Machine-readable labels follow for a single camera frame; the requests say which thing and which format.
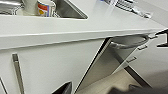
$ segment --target metal handle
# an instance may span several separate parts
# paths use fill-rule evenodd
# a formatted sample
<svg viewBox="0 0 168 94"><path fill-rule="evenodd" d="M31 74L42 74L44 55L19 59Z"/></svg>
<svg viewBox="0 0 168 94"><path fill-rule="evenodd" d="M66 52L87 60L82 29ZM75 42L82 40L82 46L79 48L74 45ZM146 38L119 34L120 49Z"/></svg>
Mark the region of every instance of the metal handle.
<svg viewBox="0 0 168 94"><path fill-rule="evenodd" d="M150 39L155 39L155 38L158 38L158 36L150 37Z"/></svg>
<svg viewBox="0 0 168 94"><path fill-rule="evenodd" d="M146 49L146 48L148 48L148 46L144 46L144 47L142 47L142 48L138 48L138 50L143 50L143 49Z"/></svg>
<svg viewBox="0 0 168 94"><path fill-rule="evenodd" d="M136 59L137 59L136 57L133 57L133 59L127 61L127 63L130 63L130 62L132 62L132 61L134 61L134 60L136 60Z"/></svg>
<svg viewBox="0 0 168 94"><path fill-rule="evenodd" d="M156 33L155 35L160 35L160 34L167 34L167 42L165 44L157 45L157 47L168 47L168 29L162 32Z"/></svg>
<svg viewBox="0 0 168 94"><path fill-rule="evenodd" d="M3 88L4 92L5 92L5 94L8 94L8 92L7 92L7 90L6 90L6 87L5 87L5 85L4 85L4 83L3 83L1 77L0 77L0 83L1 83L1 85L2 85L2 88Z"/></svg>
<svg viewBox="0 0 168 94"><path fill-rule="evenodd" d="M21 76L18 55L12 54L12 57L13 57L13 62L14 62L14 66L15 66L15 71L16 71L16 76L17 76L20 92L21 92L21 94L24 94L24 87L23 87L23 81L22 81L22 76Z"/></svg>
<svg viewBox="0 0 168 94"><path fill-rule="evenodd" d="M129 48L134 48L134 47L138 47L140 45L143 45L146 42L148 42L148 40L149 40L149 37L147 35L140 36L140 37L145 38L145 40L143 40L141 42L131 44L131 45L125 45L125 44L119 44L119 43L111 42L110 47L116 48L116 49L129 49Z"/></svg>

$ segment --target cabinet door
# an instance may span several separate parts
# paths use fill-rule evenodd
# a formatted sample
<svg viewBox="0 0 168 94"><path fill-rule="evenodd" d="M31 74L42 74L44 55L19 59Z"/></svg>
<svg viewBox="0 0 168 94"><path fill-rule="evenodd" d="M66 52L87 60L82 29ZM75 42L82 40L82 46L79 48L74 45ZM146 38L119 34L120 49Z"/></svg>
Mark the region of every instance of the cabinet door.
<svg viewBox="0 0 168 94"><path fill-rule="evenodd" d="M51 94L72 81L72 94L104 39L18 48L25 94Z"/></svg>

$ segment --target kitchen floor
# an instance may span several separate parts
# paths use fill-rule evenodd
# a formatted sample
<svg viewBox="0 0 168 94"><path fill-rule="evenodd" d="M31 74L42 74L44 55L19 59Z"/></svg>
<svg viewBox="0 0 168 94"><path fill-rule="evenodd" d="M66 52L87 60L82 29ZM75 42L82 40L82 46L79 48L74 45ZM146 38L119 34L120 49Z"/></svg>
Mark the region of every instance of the kitchen floor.
<svg viewBox="0 0 168 94"><path fill-rule="evenodd" d="M123 69L89 85L75 94L107 94L108 91L113 87L116 87L122 91L127 91L129 84L140 86L140 84Z"/></svg>

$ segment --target sink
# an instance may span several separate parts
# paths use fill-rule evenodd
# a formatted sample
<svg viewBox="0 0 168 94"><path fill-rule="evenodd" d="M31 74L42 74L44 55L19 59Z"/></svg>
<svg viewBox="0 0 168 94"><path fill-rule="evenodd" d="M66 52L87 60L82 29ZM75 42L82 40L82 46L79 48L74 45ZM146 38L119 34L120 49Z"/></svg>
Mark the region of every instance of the sink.
<svg viewBox="0 0 168 94"><path fill-rule="evenodd" d="M56 4L55 14L59 18L87 19L80 9L69 0L52 0ZM22 0L0 0L0 14L17 15L17 10L23 6Z"/></svg>
<svg viewBox="0 0 168 94"><path fill-rule="evenodd" d="M56 4L56 13L61 18L87 19L88 17L69 0L52 0Z"/></svg>
<svg viewBox="0 0 168 94"><path fill-rule="evenodd" d="M0 14L12 15L13 10L22 5L22 0L0 0Z"/></svg>

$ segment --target kitchen counter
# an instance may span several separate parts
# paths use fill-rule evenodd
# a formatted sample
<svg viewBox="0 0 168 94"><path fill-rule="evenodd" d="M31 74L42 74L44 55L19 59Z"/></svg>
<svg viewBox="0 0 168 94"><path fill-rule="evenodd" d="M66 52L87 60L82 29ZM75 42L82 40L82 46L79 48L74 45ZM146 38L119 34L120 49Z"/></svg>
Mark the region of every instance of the kitchen counter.
<svg viewBox="0 0 168 94"><path fill-rule="evenodd" d="M166 29L151 19L100 0L70 0L88 19L0 15L0 49L153 33Z"/></svg>

